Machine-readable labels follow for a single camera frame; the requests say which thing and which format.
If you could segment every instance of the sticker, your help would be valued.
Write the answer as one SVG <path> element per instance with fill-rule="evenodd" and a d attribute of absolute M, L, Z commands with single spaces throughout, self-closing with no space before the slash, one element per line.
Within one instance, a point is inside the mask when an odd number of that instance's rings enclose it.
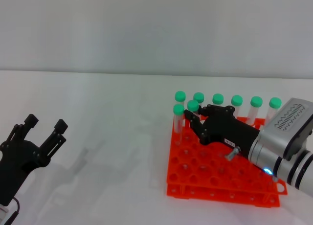
<path fill-rule="evenodd" d="M 225 138 L 225 143 L 227 143 L 228 145 L 230 145 L 230 146 L 233 146 L 233 147 L 236 147 L 236 144 L 235 143 L 233 143 L 232 141 L 229 141 L 228 139 L 226 139 Z"/>

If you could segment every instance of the metal bolt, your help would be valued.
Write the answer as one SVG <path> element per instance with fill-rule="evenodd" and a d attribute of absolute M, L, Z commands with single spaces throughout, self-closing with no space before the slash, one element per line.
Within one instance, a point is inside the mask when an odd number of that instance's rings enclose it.
<path fill-rule="evenodd" d="M 239 152 L 240 152 L 240 148 L 235 147 L 228 155 L 225 155 L 225 158 L 228 161 L 231 161 L 231 160 L 233 160 L 234 156 L 236 156 Z"/>

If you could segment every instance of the cable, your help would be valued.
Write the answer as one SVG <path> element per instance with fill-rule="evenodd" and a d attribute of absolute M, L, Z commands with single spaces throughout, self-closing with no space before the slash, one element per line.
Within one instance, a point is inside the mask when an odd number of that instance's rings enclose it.
<path fill-rule="evenodd" d="M 16 199 L 15 197 L 13 197 L 13 200 L 15 200 L 17 206 L 18 206 L 18 209 L 17 211 L 14 211 L 14 213 L 11 215 L 11 217 L 5 222 L 4 225 L 11 225 L 14 220 L 16 219 L 16 217 L 18 216 L 19 212 L 20 212 L 20 202 L 18 199 Z"/>
<path fill-rule="evenodd" d="M 13 200 L 15 200 L 15 202 L 16 202 L 16 204 L 17 204 L 17 206 L 18 206 L 18 210 L 16 211 L 16 212 L 20 212 L 20 202 L 19 202 L 19 200 L 18 199 L 16 199 L 15 197 L 13 197 Z"/>

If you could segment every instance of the test tube rack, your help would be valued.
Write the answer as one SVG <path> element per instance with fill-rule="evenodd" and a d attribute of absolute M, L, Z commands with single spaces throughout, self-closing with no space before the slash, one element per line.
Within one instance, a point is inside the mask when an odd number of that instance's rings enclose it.
<path fill-rule="evenodd" d="M 242 122 L 246 117 L 238 117 Z M 257 118 L 260 129 L 264 119 Z M 287 195 L 285 182 L 275 182 L 271 175 L 240 155 L 232 161 L 224 156 L 231 149 L 219 142 L 201 145 L 184 120 L 182 141 L 172 141 L 167 172 L 167 195 L 181 199 L 202 199 L 249 204 L 258 207 L 279 207 L 279 195 Z"/>

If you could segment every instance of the white table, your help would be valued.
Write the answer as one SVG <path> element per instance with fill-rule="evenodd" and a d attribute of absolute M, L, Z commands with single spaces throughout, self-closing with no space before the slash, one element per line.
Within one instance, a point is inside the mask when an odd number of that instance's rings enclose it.
<path fill-rule="evenodd" d="M 202 91 L 313 100 L 312 80 L 0 72 L 0 140 L 35 114 L 27 139 L 40 145 L 59 118 L 67 142 L 51 164 L 35 170 L 17 194 L 16 225 L 312 224 L 313 199 L 289 187 L 280 208 L 167 197 L 173 97 Z M 312 140 L 308 148 L 312 150 Z"/>

